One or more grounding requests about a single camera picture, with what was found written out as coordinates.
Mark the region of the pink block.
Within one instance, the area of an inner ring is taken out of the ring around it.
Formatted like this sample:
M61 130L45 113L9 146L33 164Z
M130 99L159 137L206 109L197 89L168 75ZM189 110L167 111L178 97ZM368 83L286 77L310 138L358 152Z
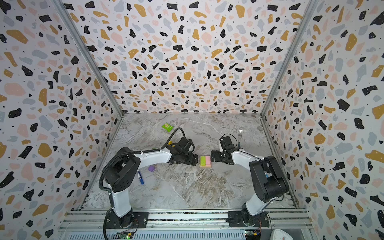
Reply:
M212 162L211 162L211 157L210 156L206 156L206 167L208 166L212 166Z

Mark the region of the lime green block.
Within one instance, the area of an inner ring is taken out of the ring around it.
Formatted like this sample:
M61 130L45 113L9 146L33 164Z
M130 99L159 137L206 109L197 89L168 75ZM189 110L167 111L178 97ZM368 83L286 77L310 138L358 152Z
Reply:
M200 166L206 166L206 157L205 156L201 156Z

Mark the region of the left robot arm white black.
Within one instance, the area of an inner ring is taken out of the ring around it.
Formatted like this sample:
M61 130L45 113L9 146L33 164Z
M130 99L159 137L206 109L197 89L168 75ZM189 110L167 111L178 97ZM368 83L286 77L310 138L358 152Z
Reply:
M193 141L186 137L157 149L132 151L121 148L103 168L99 179L99 188L108 193L111 204L106 214L107 223L120 228L139 225L129 200L129 187L139 175L139 169L162 163L195 166L198 155L193 153L194 150Z

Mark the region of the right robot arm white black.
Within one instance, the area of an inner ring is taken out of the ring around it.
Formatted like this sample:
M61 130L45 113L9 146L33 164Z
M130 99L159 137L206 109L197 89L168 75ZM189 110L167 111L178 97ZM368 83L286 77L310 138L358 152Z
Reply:
M282 201L289 191L282 168L274 156L257 157L232 143L230 136L219 139L220 149L211 151L212 162L240 165L250 171L254 194L229 223L254 226L263 223L265 208L273 201Z

